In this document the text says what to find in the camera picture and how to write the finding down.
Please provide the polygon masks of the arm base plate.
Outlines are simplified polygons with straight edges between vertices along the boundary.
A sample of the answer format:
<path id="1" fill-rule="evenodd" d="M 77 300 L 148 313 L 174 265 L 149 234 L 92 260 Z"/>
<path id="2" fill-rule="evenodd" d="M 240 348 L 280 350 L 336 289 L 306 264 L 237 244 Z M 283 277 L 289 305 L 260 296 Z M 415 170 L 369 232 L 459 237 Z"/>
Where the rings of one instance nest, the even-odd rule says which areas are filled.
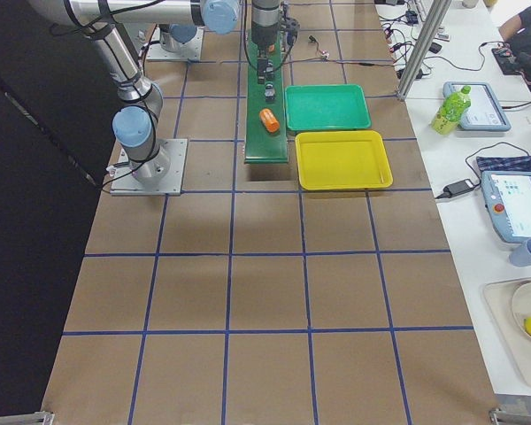
<path id="1" fill-rule="evenodd" d="M 177 41 L 168 33 L 161 35 L 160 29 L 156 28 L 150 39 L 147 60 L 151 62 L 199 62 L 203 38 L 204 30 L 201 27 L 198 27 L 195 35 L 186 42 Z"/>
<path id="2" fill-rule="evenodd" d="M 179 196 L 182 189 L 188 150 L 187 139 L 157 139 L 158 155 L 132 172 L 136 163 L 128 160 L 124 148 L 119 152 L 119 163 L 114 170 L 110 194 L 114 196 Z"/>

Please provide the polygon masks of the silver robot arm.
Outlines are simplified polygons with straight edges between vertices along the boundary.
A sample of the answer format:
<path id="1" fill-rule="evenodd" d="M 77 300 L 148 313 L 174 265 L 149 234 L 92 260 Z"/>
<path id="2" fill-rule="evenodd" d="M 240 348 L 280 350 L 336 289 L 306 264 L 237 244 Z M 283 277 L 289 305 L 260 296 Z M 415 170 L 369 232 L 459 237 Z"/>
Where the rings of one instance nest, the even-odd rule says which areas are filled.
<path id="1" fill-rule="evenodd" d="M 250 41 L 257 49 L 256 58 L 248 66 L 256 72 L 260 85 L 274 79 L 281 65 L 270 57 L 273 47 L 281 39 L 292 48 L 298 37 L 300 24 L 288 15 L 289 7 L 283 1 L 254 1 L 251 6 Z M 164 50 L 174 51 L 182 44 L 195 39 L 197 31 L 208 27 L 217 34 L 231 32 L 239 20 L 247 23 L 247 4 L 242 1 L 204 1 L 193 8 L 191 24 L 161 24 L 159 41 Z"/>
<path id="2" fill-rule="evenodd" d="M 236 1 L 33 1 L 32 8 L 54 26 L 68 27 L 92 42 L 114 81 L 123 108 L 113 133 L 127 158 L 106 184 L 113 195 L 177 194 L 181 190 L 187 143 L 158 137 L 163 93 L 126 45 L 123 23 L 207 27 L 223 35 L 235 29 Z"/>

